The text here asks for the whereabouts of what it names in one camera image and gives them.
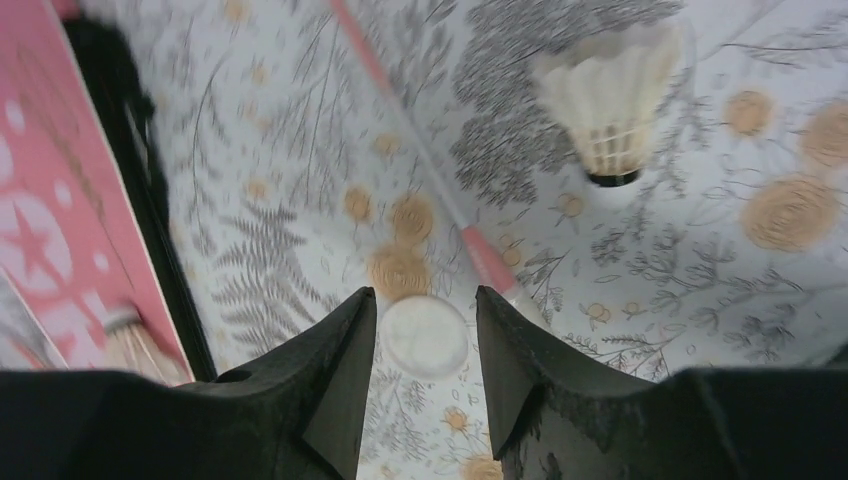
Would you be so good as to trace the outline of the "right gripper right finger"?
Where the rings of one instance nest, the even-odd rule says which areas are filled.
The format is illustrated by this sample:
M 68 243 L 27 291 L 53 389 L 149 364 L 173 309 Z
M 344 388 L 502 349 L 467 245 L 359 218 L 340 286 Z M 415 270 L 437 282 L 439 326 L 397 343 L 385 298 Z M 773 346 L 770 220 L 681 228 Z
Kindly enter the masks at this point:
M 476 293 L 493 455 L 508 479 L 843 479 L 847 355 L 651 383 Z

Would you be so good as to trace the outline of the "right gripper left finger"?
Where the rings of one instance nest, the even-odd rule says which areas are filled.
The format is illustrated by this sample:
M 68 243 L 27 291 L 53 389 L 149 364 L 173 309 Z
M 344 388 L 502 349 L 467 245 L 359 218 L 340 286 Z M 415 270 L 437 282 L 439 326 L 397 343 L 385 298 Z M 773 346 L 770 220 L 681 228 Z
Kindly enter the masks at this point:
M 210 382 L 119 371 L 5 372 L 5 479 L 352 479 L 376 337 L 363 287 Z

